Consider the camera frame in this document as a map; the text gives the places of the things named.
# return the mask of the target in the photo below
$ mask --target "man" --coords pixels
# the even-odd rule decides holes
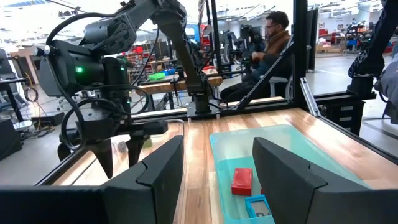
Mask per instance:
[[[264,52],[253,52],[251,55],[253,62],[259,62],[259,68],[256,71],[245,75],[241,83],[235,84],[221,91],[220,97],[223,100],[228,102],[240,101],[251,91],[251,89],[260,80],[260,76],[264,75],[268,71],[279,57],[279,54],[286,48],[287,42],[290,38],[290,35],[286,30],[288,25],[289,20],[284,12],[272,12],[266,17],[266,49]],[[283,67],[286,69],[280,71],[281,76],[289,78],[291,75],[291,62]],[[260,94],[254,96],[254,98],[269,97],[269,87],[264,86],[263,89],[264,91],[261,91]]]

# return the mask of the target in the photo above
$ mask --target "concrete floor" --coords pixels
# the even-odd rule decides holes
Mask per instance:
[[[351,79],[347,73],[354,59],[354,55],[339,56],[323,54],[317,57],[315,73],[307,74],[307,80],[313,94],[345,91],[347,85],[351,83]],[[391,61],[391,57],[385,56],[385,61],[387,65]],[[224,80],[219,90],[240,81],[241,77]],[[47,97],[39,86],[37,86],[37,90],[39,92],[39,103],[43,110],[46,113],[56,112],[59,106],[59,99]],[[186,91],[181,91],[180,96],[178,100],[174,97],[175,108],[184,106],[185,103],[190,102],[190,97],[187,96]],[[157,101],[162,97],[163,94],[156,94],[154,95],[154,100]],[[144,100],[140,101],[139,96],[132,96],[132,105],[136,104],[133,111],[139,110],[143,103]],[[388,119],[373,119],[381,117],[384,105],[379,98],[366,102],[360,136],[398,155],[398,150],[396,150],[396,145],[398,144],[398,126],[390,124]],[[70,106],[65,105],[63,108],[60,108],[60,111],[67,112],[69,109]],[[25,119],[29,119],[31,116],[39,114],[39,107],[31,104],[28,108],[23,108],[21,112]],[[59,165],[60,161],[57,155],[59,131],[60,127],[58,126],[54,132],[42,138],[24,141],[21,151],[1,160],[0,185],[34,185]]]

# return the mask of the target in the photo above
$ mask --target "light blue plastic bin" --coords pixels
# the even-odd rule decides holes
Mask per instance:
[[[237,167],[253,169],[252,195],[261,194],[256,168],[252,157],[254,137],[263,137],[302,158],[328,169],[335,174],[367,186],[360,178],[345,169],[329,155],[312,144],[304,135],[289,125],[245,129],[210,136],[211,148],[216,166],[221,211],[227,224],[271,224],[272,216],[249,218],[244,203],[245,196],[233,195],[231,183]]]

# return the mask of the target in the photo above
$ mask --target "dark jacket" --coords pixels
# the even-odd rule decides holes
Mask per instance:
[[[283,31],[271,37],[265,50],[266,54],[259,62],[258,69],[256,71],[253,71],[252,74],[245,75],[243,81],[252,80],[258,82],[260,80],[260,76],[264,75],[268,71],[268,69],[271,68],[274,62],[279,58],[280,53],[286,48],[289,39],[290,35],[287,31]],[[289,79],[291,73],[292,60],[291,57],[289,57],[275,76]]]

